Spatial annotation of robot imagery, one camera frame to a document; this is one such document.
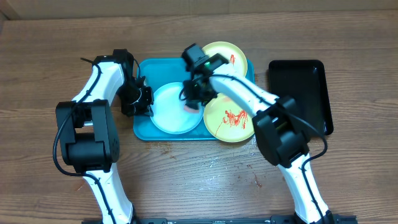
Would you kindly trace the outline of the light blue plate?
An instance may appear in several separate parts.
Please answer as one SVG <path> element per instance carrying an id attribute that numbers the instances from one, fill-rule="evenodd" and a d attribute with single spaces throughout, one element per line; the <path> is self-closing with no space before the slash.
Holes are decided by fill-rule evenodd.
<path id="1" fill-rule="evenodd" d="M 154 93 L 151 120 L 157 128 L 165 133 L 187 133 L 197 127 L 203 118 L 204 107 L 202 105 L 199 105 L 196 112 L 186 109 L 186 101 L 180 100 L 179 97 L 182 89 L 183 83 L 173 82 L 161 86 Z"/>

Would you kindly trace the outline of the grey pink sponge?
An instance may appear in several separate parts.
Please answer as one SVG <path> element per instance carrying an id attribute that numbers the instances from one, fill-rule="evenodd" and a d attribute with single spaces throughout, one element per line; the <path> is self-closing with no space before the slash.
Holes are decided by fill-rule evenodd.
<path id="1" fill-rule="evenodd" d="M 189 107 L 189 106 L 187 106 L 187 105 L 185 105 L 184 107 L 184 110 L 185 111 L 187 111 L 188 113 L 199 113 L 200 112 L 200 110 L 196 110 L 196 109 L 193 109 L 193 108 L 191 108 L 191 107 Z"/>

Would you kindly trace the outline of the yellow-green plate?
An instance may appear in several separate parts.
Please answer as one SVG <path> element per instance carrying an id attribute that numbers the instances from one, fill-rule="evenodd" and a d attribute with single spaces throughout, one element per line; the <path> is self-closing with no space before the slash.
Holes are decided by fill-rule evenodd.
<path id="1" fill-rule="evenodd" d="M 224 142 L 241 142 L 254 134 L 252 118 L 224 94 L 206 106 L 203 119 L 212 136 Z"/>
<path id="2" fill-rule="evenodd" d="M 209 56 L 215 54 L 222 55 L 224 58 L 228 59 L 228 62 L 233 65 L 234 69 L 242 77 L 246 76 L 248 61 L 243 51 L 236 45 L 229 42 L 217 41 L 205 45 L 202 49 Z"/>

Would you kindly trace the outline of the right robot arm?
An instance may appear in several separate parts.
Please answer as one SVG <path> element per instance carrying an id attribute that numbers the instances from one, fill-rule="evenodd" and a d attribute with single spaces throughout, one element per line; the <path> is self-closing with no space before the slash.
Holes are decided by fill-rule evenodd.
<path id="1" fill-rule="evenodd" d="M 323 138 L 300 118 L 295 100 L 258 87 L 237 75 L 220 54 L 209 56 L 197 44 L 187 47 L 182 58 L 191 78 L 183 82 L 179 97 L 187 110 L 196 111 L 222 93 L 252 119 L 257 146 L 263 157 L 279 168 L 294 200 L 297 223 L 333 223 L 333 214 L 322 199 L 310 163 L 310 133 Z"/>

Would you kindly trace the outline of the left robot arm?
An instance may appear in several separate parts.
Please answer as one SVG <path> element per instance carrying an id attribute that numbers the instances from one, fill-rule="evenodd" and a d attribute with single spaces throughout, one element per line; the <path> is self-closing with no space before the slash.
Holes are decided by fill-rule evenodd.
<path id="1" fill-rule="evenodd" d="M 137 60 L 126 49 L 97 56 L 82 91 L 55 109 L 58 131 L 53 152 L 60 151 L 64 163 L 75 171 L 63 169 L 56 155 L 55 167 L 67 176 L 86 180 L 101 210 L 102 223 L 140 222 L 119 176 L 120 142 L 111 112 L 114 98 L 119 97 L 122 114 L 153 115 L 152 88 L 145 85 L 145 77 L 134 77 L 135 65 Z"/>

